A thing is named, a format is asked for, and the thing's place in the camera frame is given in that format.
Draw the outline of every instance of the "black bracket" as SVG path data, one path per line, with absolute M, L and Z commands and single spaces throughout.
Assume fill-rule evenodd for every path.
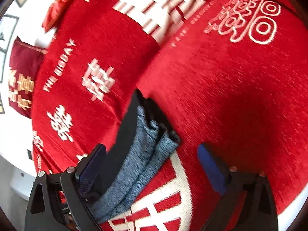
M 39 172 L 29 198 L 25 231 L 69 231 L 65 217 L 68 213 L 79 230 L 102 231 L 82 193 L 90 189 L 105 156 L 106 147 L 98 144 L 76 167 L 69 167 L 60 174 Z M 60 192 L 64 192 L 66 203 L 61 202 Z
M 201 231 L 225 231 L 240 199 L 247 191 L 239 219 L 232 231 L 278 231 L 278 218 L 273 192 L 264 172 L 256 175 L 227 166 L 209 152 L 225 177 L 226 191 Z

